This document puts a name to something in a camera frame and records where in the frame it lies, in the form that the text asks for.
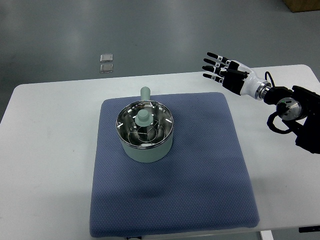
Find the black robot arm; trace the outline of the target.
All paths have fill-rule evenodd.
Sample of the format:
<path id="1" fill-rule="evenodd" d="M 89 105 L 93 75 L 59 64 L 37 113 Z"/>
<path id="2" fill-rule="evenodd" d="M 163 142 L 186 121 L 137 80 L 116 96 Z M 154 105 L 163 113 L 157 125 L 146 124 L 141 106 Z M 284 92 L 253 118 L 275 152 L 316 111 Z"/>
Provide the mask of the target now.
<path id="1" fill-rule="evenodd" d="M 278 134 L 294 133 L 295 145 L 312 153 L 320 153 L 320 96 L 301 86 L 268 87 L 261 94 L 276 110 L 267 120 L 269 129 Z"/>

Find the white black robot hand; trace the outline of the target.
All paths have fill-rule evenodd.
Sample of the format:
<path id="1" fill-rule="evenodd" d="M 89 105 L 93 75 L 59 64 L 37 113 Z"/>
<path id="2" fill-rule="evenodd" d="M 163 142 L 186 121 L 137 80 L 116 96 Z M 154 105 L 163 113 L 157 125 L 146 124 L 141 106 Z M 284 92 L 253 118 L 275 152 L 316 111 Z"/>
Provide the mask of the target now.
<path id="1" fill-rule="evenodd" d="M 256 72 L 236 60 L 208 52 L 202 67 L 206 71 L 203 76 L 209 78 L 229 90 L 243 96 L 248 95 L 256 100 L 262 100 L 272 84 L 257 76 Z"/>

